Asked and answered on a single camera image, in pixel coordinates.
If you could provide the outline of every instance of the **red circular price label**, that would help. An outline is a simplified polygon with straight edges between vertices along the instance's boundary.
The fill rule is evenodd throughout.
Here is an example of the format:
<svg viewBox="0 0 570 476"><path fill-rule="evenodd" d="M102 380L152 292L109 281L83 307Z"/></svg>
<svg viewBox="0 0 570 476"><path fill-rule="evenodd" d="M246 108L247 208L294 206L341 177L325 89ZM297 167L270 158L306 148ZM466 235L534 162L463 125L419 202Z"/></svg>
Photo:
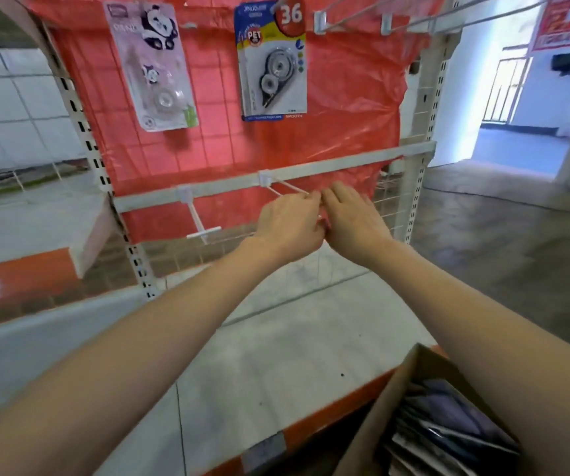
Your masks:
<svg viewBox="0 0 570 476"><path fill-rule="evenodd" d="M279 30L289 37L305 33L305 0L287 0L276 8L274 18Z"/></svg>

